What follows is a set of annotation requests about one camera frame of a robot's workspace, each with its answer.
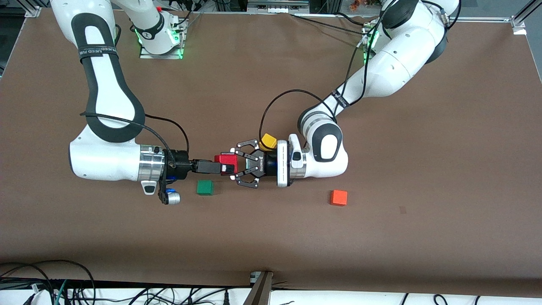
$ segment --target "white floor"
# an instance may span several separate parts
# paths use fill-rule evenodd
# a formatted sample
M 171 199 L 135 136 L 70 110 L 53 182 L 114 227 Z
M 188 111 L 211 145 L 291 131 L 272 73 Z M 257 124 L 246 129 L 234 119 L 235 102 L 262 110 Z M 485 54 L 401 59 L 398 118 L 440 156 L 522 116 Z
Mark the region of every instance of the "white floor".
M 96 293 L 97 298 L 109 298 L 114 300 L 122 300 L 125 298 L 134 297 L 142 289 L 98 289 Z M 151 293 L 157 293 L 161 289 L 151 289 Z M 217 289 L 209 288 L 202 289 L 194 295 L 192 298 L 194 301 L 197 298 L 208 294 Z M 190 289 L 188 288 L 176 288 L 175 303 L 179 304 L 184 300 Z M 231 305 L 243 304 L 250 289 L 248 288 L 236 288 L 229 290 L 229 299 Z M 27 298 L 33 294 L 32 290 L 4 290 L 0 291 L 0 304 L 2 305 L 22 305 Z M 162 298 L 172 300 L 173 292 L 171 289 L 167 289 L 159 295 Z M 85 297 L 92 298 L 92 290 L 87 289 L 85 291 Z M 292 305 L 400 305 L 404 294 L 401 293 L 366 293 L 366 292 L 353 292 L 353 291 L 302 291 L 302 290 L 275 290 L 271 293 L 270 305 L 284 305 L 292 302 Z M 475 296 L 467 295 L 444 295 L 449 305 L 473 305 Z M 142 296 L 133 305 L 143 305 L 147 300 L 147 297 Z M 210 301 L 214 305 L 222 305 L 224 301 L 224 292 L 217 293 L 216 295 L 209 296 L 202 301 Z M 442 300 L 438 300 L 439 305 L 444 305 Z M 127 305 L 130 301 L 124 302 L 111 302 L 111 301 L 96 301 L 95 305 Z M 51 299 L 45 291 L 40 291 L 34 298 L 32 305 L 50 305 Z M 151 305 L 165 304 L 158 301 L 152 301 Z M 427 304 L 434 305 L 433 295 L 431 294 L 409 294 L 405 301 L 405 305 L 414 304 Z M 495 296 L 482 296 L 478 305 L 540 305 L 542 304 L 542 298 L 518 298 L 518 297 L 495 297 Z

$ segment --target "green block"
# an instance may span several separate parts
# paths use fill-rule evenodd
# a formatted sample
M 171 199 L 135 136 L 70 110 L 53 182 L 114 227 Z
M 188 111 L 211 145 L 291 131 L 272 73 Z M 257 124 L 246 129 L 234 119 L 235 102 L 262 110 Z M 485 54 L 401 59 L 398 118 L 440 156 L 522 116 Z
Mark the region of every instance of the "green block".
M 201 196 L 212 196 L 215 186 L 211 180 L 198 180 L 198 188 L 196 193 Z

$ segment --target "metal frame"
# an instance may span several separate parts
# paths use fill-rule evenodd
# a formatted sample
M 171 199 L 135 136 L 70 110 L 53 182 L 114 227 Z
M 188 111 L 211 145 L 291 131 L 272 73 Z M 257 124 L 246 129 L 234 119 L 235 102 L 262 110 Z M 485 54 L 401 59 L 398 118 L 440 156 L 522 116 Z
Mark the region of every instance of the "metal frame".
M 273 273 L 271 271 L 252 272 L 257 278 L 243 305 L 269 305 Z
M 180 23 L 180 28 L 182 29 L 179 32 L 179 44 L 174 46 L 171 50 L 164 54 L 152 54 L 149 51 L 147 51 L 143 45 L 140 44 L 140 50 L 139 50 L 139 58 L 141 59 L 183 59 L 184 57 L 184 45 L 186 43 L 186 32 L 188 30 L 188 26 L 190 26 L 191 23 L 188 23 L 188 18 L 185 18 Z
M 526 35 L 525 30 L 525 19 L 529 17 L 536 9 L 542 5 L 542 0 L 530 0 L 525 6 L 520 9 L 517 14 L 512 16 L 511 24 L 514 30 L 514 34 L 517 35 Z
M 40 15 L 41 8 L 49 7 L 48 0 L 17 0 L 17 3 L 26 11 L 25 18 L 36 18 Z

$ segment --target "cable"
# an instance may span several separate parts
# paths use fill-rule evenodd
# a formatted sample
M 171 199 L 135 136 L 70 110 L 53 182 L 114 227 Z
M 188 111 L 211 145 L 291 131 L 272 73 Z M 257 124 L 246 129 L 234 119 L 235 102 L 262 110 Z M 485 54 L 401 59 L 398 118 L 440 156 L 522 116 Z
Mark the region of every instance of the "cable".
M 192 298 L 192 296 L 194 294 L 196 294 L 198 291 L 202 290 L 201 288 L 197 288 L 196 290 L 194 290 L 194 288 L 190 289 L 190 294 L 188 295 L 188 297 L 186 297 L 179 305 L 183 305 L 184 302 L 190 300 Z
M 140 295 L 139 297 L 142 297 L 142 296 L 155 296 L 156 299 L 158 299 L 158 300 L 161 300 L 161 301 L 164 301 L 164 302 L 168 302 L 168 303 L 172 303 L 172 304 L 175 303 L 175 295 L 173 295 L 174 298 L 173 298 L 172 301 L 171 301 L 171 300 L 168 300 L 168 299 L 166 299 L 166 298 L 164 298 L 164 297 L 160 297 L 160 296 L 158 296 L 158 295 L 156 295 L 156 294 L 152 294 L 152 293 L 145 293 L 145 294 Z M 113 302 L 113 303 L 120 303 L 120 302 L 126 302 L 126 301 L 129 301 L 129 300 L 132 300 L 132 299 L 134 299 L 134 298 L 133 298 L 133 297 L 129 297 L 129 298 L 125 298 L 125 299 L 122 299 L 122 300 L 114 300 L 114 299 L 111 299 L 111 298 L 96 298 L 96 301 L 107 301 L 107 302 Z M 80 301 L 91 301 L 92 298 L 80 298 L 80 297 L 78 297 L 77 300 L 80 300 Z
M 222 305 L 230 305 L 230 294 L 227 289 L 224 291 L 224 302 L 222 302 Z
M 334 14 L 334 15 L 339 15 L 339 16 L 342 16 L 342 17 L 346 18 L 346 20 L 348 20 L 348 21 L 352 22 L 353 24 L 355 24 L 355 25 L 357 25 L 357 26 L 364 26 L 364 24 L 363 24 L 363 23 L 361 23 L 361 22 L 357 22 L 356 20 L 354 20 L 354 19 L 352 19 L 352 18 L 348 17 L 347 15 L 343 14 L 343 13 L 342 13 L 342 12 L 340 12 L 340 11 L 338 11 L 338 12 L 334 12 L 333 14 Z
M 436 295 L 433 296 L 433 302 L 435 302 L 435 305 L 440 305 L 437 302 L 437 297 L 440 297 L 444 301 L 444 305 L 448 305 L 448 302 L 446 302 L 446 299 L 440 294 L 436 294 Z
M 93 299 L 92 300 L 92 305 L 94 305 L 96 303 L 96 285 L 94 284 L 94 277 L 92 276 L 92 273 L 90 272 L 90 270 L 88 270 L 88 268 L 86 268 L 85 266 L 83 266 L 82 264 L 80 264 L 78 262 L 74 262 L 73 260 L 68 260 L 68 259 L 42 260 L 42 261 L 34 263 L 34 264 L 43 264 L 43 263 L 68 263 L 68 264 L 72 264 L 72 265 L 75 265 L 75 266 L 83 269 L 85 271 L 85 273 L 88 275 L 88 278 L 91 280 L 91 283 L 92 283 L 92 289 L 94 291 L 93 298 L 92 298 Z
M 122 33 L 122 29 L 120 28 L 120 25 L 115 24 L 115 28 L 117 29 L 117 35 L 115 36 L 115 46 L 117 46 L 117 43 L 119 43 L 120 39 L 120 33 Z
M 186 153 L 188 153 L 190 151 L 190 142 L 188 141 L 188 136 L 186 135 L 186 132 L 184 131 L 184 129 L 177 122 L 175 122 L 174 120 L 171 120 L 171 119 L 161 118 L 161 117 L 152 116 L 152 115 L 148 115 L 148 114 L 145 114 L 145 116 L 147 118 L 151 118 L 151 119 L 163 120 L 163 121 L 166 121 L 166 122 L 170 122 L 171 124 L 174 124 L 175 126 L 177 126 L 184 135 L 184 140 L 186 141 Z
M 292 93 L 292 92 L 301 92 L 301 93 L 305 93 L 305 94 L 308 94 L 310 96 L 312 96 L 313 98 L 317 99 L 321 104 L 323 104 L 324 106 L 326 106 L 326 108 L 329 110 L 330 112 L 330 118 L 336 123 L 337 122 L 337 119 L 335 118 L 335 116 L 333 115 L 333 111 L 331 110 L 331 108 L 326 104 L 324 103 L 324 101 L 319 98 L 316 94 L 312 93 L 312 92 L 308 92 L 306 90 L 301 90 L 301 89 L 292 89 L 292 90 L 288 90 L 288 91 L 284 91 L 282 92 L 281 94 L 279 94 L 278 96 L 276 96 L 272 101 L 271 103 L 269 103 L 269 105 L 267 105 L 265 111 L 263 112 L 263 115 L 262 115 L 262 121 L 260 122 L 260 129 L 258 131 L 258 136 L 260 137 L 260 143 L 262 144 L 263 147 L 265 147 L 266 149 L 268 150 L 276 150 L 276 148 L 271 148 L 271 147 L 267 147 L 267 145 L 264 144 L 264 142 L 262 141 L 262 128 L 263 128 L 263 121 L 265 120 L 266 118 L 266 114 L 267 114 L 267 111 L 269 110 L 269 108 L 271 107 L 271 105 L 273 105 L 273 103 L 275 103 L 276 100 L 278 100 L 280 97 L 288 94 L 288 93 Z
M 408 293 L 405 294 L 403 297 L 403 300 L 401 301 L 401 305 L 405 305 L 405 301 L 407 300 Z
M 149 290 L 149 288 L 145 288 L 142 291 L 140 291 L 138 294 L 135 295 L 135 297 L 132 298 L 132 300 L 130 301 L 130 303 L 128 303 L 128 305 L 134 304 L 134 302 L 148 290 Z
M 161 294 L 161 293 L 162 293 L 164 290 L 166 290 L 167 288 L 169 288 L 169 287 L 162 288 L 162 290 L 160 290 L 159 292 L 157 292 L 156 294 L 154 294 L 152 298 L 150 298 L 149 300 L 147 300 L 147 301 L 145 302 L 144 305 L 149 305 L 149 304 L 151 303 L 152 300 L 154 300 L 159 294 Z
M 65 279 L 64 282 L 62 283 L 62 285 L 60 286 L 60 289 L 59 289 L 59 295 L 57 295 L 56 299 L 55 299 L 55 305 L 59 305 L 59 301 L 60 301 L 60 296 L 62 295 L 62 291 L 64 290 L 64 286 L 66 286 L 66 282 L 68 280 Z
M 366 35 L 369 35 L 371 32 L 373 31 L 376 31 L 376 29 L 378 29 L 378 26 L 380 25 L 380 23 L 382 22 L 382 18 L 384 18 L 384 16 L 386 15 L 386 13 L 388 12 L 388 10 L 390 9 L 390 7 L 392 7 L 398 0 L 394 0 L 392 3 L 390 3 L 390 5 L 388 5 L 388 7 L 386 7 L 386 9 L 384 10 L 384 12 L 382 13 L 382 16 L 378 19 L 377 23 L 375 24 L 374 27 L 372 27 Z M 362 90 L 362 95 L 357 99 L 355 100 L 354 102 L 352 102 L 350 104 L 350 106 L 354 105 L 355 103 L 359 102 L 363 96 L 365 95 L 365 90 L 367 88 L 367 68 L 369 66 L 369 55 L 371 54 L 371 49 L 372 49 L 372 44 L 373 44 L 373 41 L 375 40 L 375 34 L 373 33 L 371 35 L 371 39 L 369 40 L 369 45 L 367 47 L 367 60 L 365 61 L 365 67 L 364 67 L 364 75 L 363 75 L 363 90 Z M 343 94 L 344 94 L 344 90 L 346 89 L 346 84 L 348 82 L 348 79 L 349 79 L 349 73 L 350 73 L 350 68 L 352 67 L 352 63 L 354 62 L 354 57 L 356 55 L 356 52 L 358 51 L 358 48 L 359 48 L 359 45 L 355 47 L 354 49 L 354 52 L 352 54 L 352 58 L 350 58 L 350 63 L 348 65 L 348 70 L 347 70 L 347 74 L 346 74 L 346 77 L 345 77 L 345 81 L 344 81 L 344 85 L 343 85 Z
M 18 267 L 15 267 L 15 268 L 12 268 L 4 273 L 2 273 L 0 275 L 0 277 L 3 277 L 5 275 L 8 275 L 12 272 L 15 272 L 19 269 L 22 269 L 22 268 L 25 268 L 25 267 L 32 267 L 34 269 L 36 269 L 39 273 L 41 273 L 41 275 L 45 278 L 45 280 L 47 281 L 47 285 L 46 285 L 46 290 L 47 292 L 49 293 L 49 296 L 51 297 L 51 304 L 54 304 L 54 291 L 53 291 L 53 285 L 51 284 L 51 281 L 49 280 L 49 277 L 47 276 L 47 274 L 45 272 L 43 272 L 43 270 L 41 270 L 40 268 L 38 268 L 35 263 L 34 264 L 27 264 L 27 263 L 19 263 L 19 262 L 8 262 L 8 263 L 1 263 L 0 266 L 5 266 L 5 265 L 19 265 Z
M 200 297 L 199 299 L 197 299 L 196 301 L 194 301 L 194 303 L 192 303 L 192 304 L 202 304 L 202 303 L 201 303 L 201 300 L 203 300 L 204 298 L 206 298 L 206 297 L 208 297 L 208 296 L 211 296 L 211 295 L 213 295 L 213 294 L 221 293 L 221 292 L 226 291 L 226 290 L 228 290 L 228 289 L 229 289 L 229 288 L 223 288 L 223 289 L 215 290 L 215 291 L 213 291 L 213 292 L 211 292 L 211 293 L 208 293 L 208 294 L 206 294 L 206 295 Z
M 178 23 L 174 23 L 173 26 L 176 27 L 176 26 L 180 25 L 181 23 L 183 23 L 186 19 L 188 19 L 188 17 L 190 16 L 191 13 L 192 13 L 192 11 L 188 11 L 188 14 L 182 20 L 180 20 Z
M 442 6 L 440 6 L 440 4 L 436 4 L 435 2 L 425 1 L 425 0 L 422 0 L 422 2 L 423 2 L 423 3 L 427 3 L 427 4 L 429 4 L 429 5 L 432 5 L 432 6 L 434 6 L 434 7 L 438 7 L 438 8 L 441 9 L 441 10 L 444 10 L 444 9 L 442 8 Z
M 79 114 L 80 116 L 82 117 L 98 117 L 98 118 L 106 118 L 106 119 L 112 119 L 112 120 L 117 120 L 117 121 L 120 121 L 120 122 L 124 122 L 124 123 L 129 123 L 129 124 L 134 124 L 136 126 L 139 126 L 139 127 L 142 127 L 142 128 L 145 128 L 146 130 L 148 130 L 150 133 L 152 133 L 155 137 L 157 137 L 160 142 L 164 145 L 165 149 L 167 150 L 168 154 L 170 155 L 170 166 L 171 167 L 175 167 L 175 157 L 173 156 L 173 152 L 171 151 L 171 149 L 169 148 L 168 144 L 166 143 L 166 141 L 156 132 L 154 131 L 152 128 L 148 127 L 148 126 L 145 126 L 143 124 L 139 124 L 139 123 L 136 123 L 132 120 L 128 120 L 128 119 L 123 119 L 123 118 L 118 118 L 118 117 L 113 117 L 113 116 L 108 116 L 108 115 L 102 115 L 100 113 L 92 113 L 92 112 L 82 112 Z
M 330 5 L 328 4 L 328 1 L 329 0 L 326 0 L 326 2 L 322 4 L 322 7 L 316 12 L 316 14 L 319 14 L 324 9 L 324 7 L 327 7 L 328 10 L 330 9 Z
M 341 28 L 341 27 L 337 27 L 337 26 L 332 26 L 331 24 L 327 24 L 327 23 L 324 23 L 324 22 L 312 20 L 312 19 L 309 19 L 309 18 L 301 17 L 301 16 L 295 16 L 295 15 L 292 15 L 292 16 L 295 17 L 295 18 L 298 18 L 298 19 L 302 19 L 302 20 L 314 22 L 314 23 L 317 23 L 317 24 L 321 24 L 321 25 L 323 25 L 323 26 L 327 26 L 327 27 L 330 27 L 330 28 L 335 28 L 335 29 L 339 29 L 339 30 L 346 31 L 346 32 L 351 32 L 351 33 L 363 35 L 362 32 L 358 32 L 358 31 L 354 31 L 354 30 L 349 30 L 349 29 L 345 29 L 345 28 Z
M 450 24 L 448 29 L 451 29 L 454 24 L 457 22 L 457 19 L 459 19 L 459 14 L 461 13 L 461 0 L 459 0 L 459 4 L 457 5 L 457 14 L 455 15 L 454 21 Z

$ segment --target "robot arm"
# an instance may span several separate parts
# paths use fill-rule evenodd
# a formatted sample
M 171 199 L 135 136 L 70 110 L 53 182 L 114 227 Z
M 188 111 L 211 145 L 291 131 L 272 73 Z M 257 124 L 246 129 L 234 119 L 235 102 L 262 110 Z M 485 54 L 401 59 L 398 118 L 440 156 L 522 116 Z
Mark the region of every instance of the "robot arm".
M 173 36 L 177 16 L 159 12 L 152 0 L 115 2 L 131 18 L 147 51 L 161 54 L 178 44 Z M 86 113 L 145 124 L 145 111 L 126 85 L 120 68 L 110 1 L 52 0 L 51 7 L 64 36 L 77 47 L 85 69 L 89 87 Z M 78 177 L 140 181 L 145 194 L 152 195 L 159 188 L 163 203 L 176 204 L 180 196 L 166 192 L 166 179 L 184 179 L 189 171 L 220 172 L 218 163 L 189 161 L 186 151 L 165 153 L 158 146 L 137 144 L 135 137 L 141 126 L 92 115 L 86 120 L 87 125 L 69 146 L 70 167 Z
M 457 0 L 435 2 L 448 9 L 448 13 L 453 12 L 458 4 Z M 423 65 L 438 57 L 446 46 L 446 25 L 440 9 L 418 0 L 386 0 L 382 9 L 388 5 L 392 7 L 381 22 L 391 41 L 370 60 L 363 97 L 394 94 Z M 349 78 L 343 95 L 344 84 L 334 90 L 324 103 L 330 109 L 337 109 L 335 114 L 355 103 L 362 96 L 364 74 L 365 68 L 362 67 Z M 343 146 L 343 133 L 332 120 L 328 107 L 317 105 L 299 117 L 298 129 L 307 139 L 306 148 L 300 148 L 296 134 L 290 135 L 288 142 L 279 141 L 277 149 L 287 151 L 290 159 L 290 179 L 331 177 L 346 170 L 348 155 Z M 281 181 L 279 186 L 286 186 L 285 181 Z

